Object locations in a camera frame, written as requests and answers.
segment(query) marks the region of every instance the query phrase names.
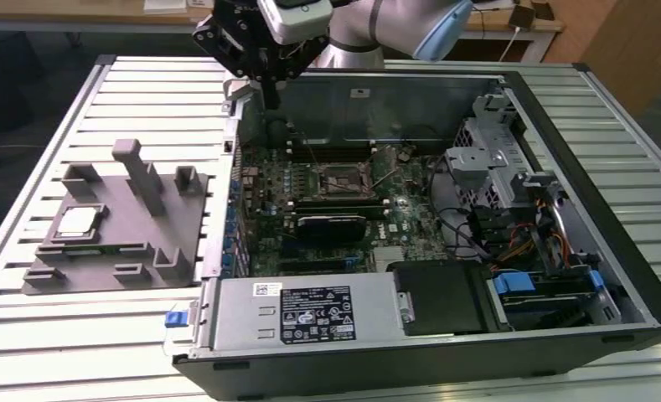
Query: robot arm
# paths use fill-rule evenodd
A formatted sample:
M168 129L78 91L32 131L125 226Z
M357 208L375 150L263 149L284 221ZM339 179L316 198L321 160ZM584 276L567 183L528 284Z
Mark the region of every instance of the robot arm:
M277 90L328 44L325 67L381 66L380 45L435 61L470 12L471 0L217 0L193 40L236 77L248 76L265 108L276 109ZM357 62L368 52L372 62Z

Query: white table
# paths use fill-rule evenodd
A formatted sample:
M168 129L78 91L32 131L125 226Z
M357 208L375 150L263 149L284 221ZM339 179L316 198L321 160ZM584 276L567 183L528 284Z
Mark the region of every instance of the white table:
M566 64L391 62L388 68L520 72L661 279L661 151L591 74ZM20 287L65 193L56 179L66 163L93 161L100 174L123 171L111 160L113 140L135 137L145 146L141 157L155 162L159 173L177 165L193 165L200 173L216 170L223 76L209 58L119 57L93 67L0 226L0 401L209 400L173 370L161 349L163 313L197 297L197 287L52 296L25 296ZM201 232L213 214L207 212ZM197 254L203 251L201 239ZM610 355L560 376L293 400L479 397L504 402L661 400L661 344Z

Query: cable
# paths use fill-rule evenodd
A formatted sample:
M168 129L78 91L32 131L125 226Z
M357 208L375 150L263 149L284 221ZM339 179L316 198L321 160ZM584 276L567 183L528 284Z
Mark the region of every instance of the cable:
M442 213L442 211L444 211L447 209L454 209L454 208L452 207L442 208L442 209L439 209L439 213ZM460 245L459 244L459 232L462 230L462 226L464 226L467 224L468 224L468 222L463 222L456 227L456 232L454 232L454 245L447 245L446 246L447 249L450 249L450 248L454 249L454 253L451 253L451 258L454 258L454 260L470 260L470 259L478 257L476 251L474 251L474 255L456 255L458 249L472 249L474 250L474 247L471 247L470 245Z
M324 184L327 186L332 186L332 187L336 187L336 188L341 188L343 190L347 190L348 192L351 193L356 193L356 190L352 190L349 187L344 187L344 186L340 186L339 184L335 184L335 183L329 183L328 181L324 182Z
M315 162L315 168L317 169L317 173L320 173L320 164L317 163L317 159L315 159L315 153L312 152L312 147L309 147L309 141L307 140L305 132L301 130L295 130L295 125L289 121L285 123L285 127L289 130L299 132L299 134L303 136L303 140L304 140L303 142L305 144L307 151L309 151L309 156L312 157L312 162Z
M279 57L280 60L287 60L289 59L289 56L292 56L295 53L297 53L297 50L300 50L305 46L305 40L303 40L297 46L295 46L295 49L292 49L287 54L285 57Z
M563 239L563 237L555 232L551 232L551 237L554 237L558 240L558 245L560 247L560 258L563 259L563 264L566 264L566 267L568 268L570 265L567 263L567 246L566 246L567 242Z
M299 240L295 236L292 236L291 234L288 234L285 232L280 232L280 236L285 236L285 237L289 237L291 239Z
M478 12L478 15L480 17L480 20L482 20L482 39L480 40L484 40L484 36L486 36L486 28L484 28L484 11L483 10L479 10L476 8L476 6L471 6L471 8L474 9L474 11Z
M395 168L391 170L391 172L389 172L389 173L387 173L384 176L381 176L381 178L380 178L377 181L375 181L375 183L369 186L369 188L375 188L375 187L376 187L376 185L377 185L379 183L381 183L381 181L383 181L385 178L388 178L392 174L395 174L396 169L397 169L397 167L395 167Z
M534 224L516 224L516 227L512 228L511 234L508 235L508 248L511 248L512 242L515 241L514 236L516 235L516 231L519 228L526 228L527 226L534 226Z
M500 255L499 258L498 258L498 261L499 262L506 262L507 260L510 260L512 257L515 256L519 256L519 255L523 255L524 253L527 253L528 251L531 251L534 249L534 242L531 240L528 240L526 243L523 243L522 245L519 245L518 247L510 249L504 255ZM496 271L499 268L499 266L496 264L494 264L491 266L491 271Z
M450 210L459 212L462 215L468 215L471 213L467 209L462 207L443 207L442 209L438 210L436 213L440 214L443 211L450 211Z
M375 151L375 153L369 154L368 158L367 158L367 159L364 159L364 162L363 162L361 164L364 164L364 163L369 162L369 160L372 159L372 157L375 157L375 155L376 155L379 152L381 152L381 151L384 151L385 149L388 149L388 147L389 147L389 145L385 145L384 147L379 148L379 149Z
M511 48L512 41L516 39L516 35L519 34L519 31L520 31L519 27L516 27L512 31L511 39L508 40L508 45L506 46L504 53L502 53L499 57L499 62L502 62L504 59L506 53L508 52L508 48Z
M434 183L434 176L436 174L436 168L439 166L439 163L444 160L444 155L442 155L440 157L436 158L436 162L434 164L434 168L431 169L431 175L430 175L430 183L428 183L428 188L427 188L427 205L430 206L430 211L431 213L434 214L434 216L436 216L436 218L439 219L439 222L442 223L442 225L444 226L446 229L451 230L458 236L460 236L466 242L468 243L468 245L472 247L472 249L476 251L476 254L478 254L478 257L482 259L482 260L488 260L488 261L494 261L494 258L491 257L491 255L486 252L486 250L482 248L480 245L478 245L478 243L474 241L474 239L467 236L464 233L462 233L460 230L458 230L447 221L446 219L442 217L442 215L436 212L436 207L434 206L434 201L431 200L431 184Z

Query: floor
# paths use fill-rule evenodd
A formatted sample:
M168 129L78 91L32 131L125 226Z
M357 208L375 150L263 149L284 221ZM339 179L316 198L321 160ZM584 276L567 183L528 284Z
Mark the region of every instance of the floor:
M61 33L30 33L29 41L45 68L45 77L21 90L34 112L34 121L0 133L0 222L33 169L72 103L97 54L200 55L181 35L85 33L72 48ZM661 95L638 117L638 123L661 147Z

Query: white cable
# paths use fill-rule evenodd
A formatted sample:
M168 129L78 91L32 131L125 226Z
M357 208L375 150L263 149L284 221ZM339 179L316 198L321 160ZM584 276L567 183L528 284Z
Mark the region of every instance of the white cable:
M499 62L503 61L506 53L508 52L508 48L511 48L512 41L516 39L516 35L519 34L520 28L516 27L512 31L511 39L508 40L508 45L506 46L504 53L500 54Z

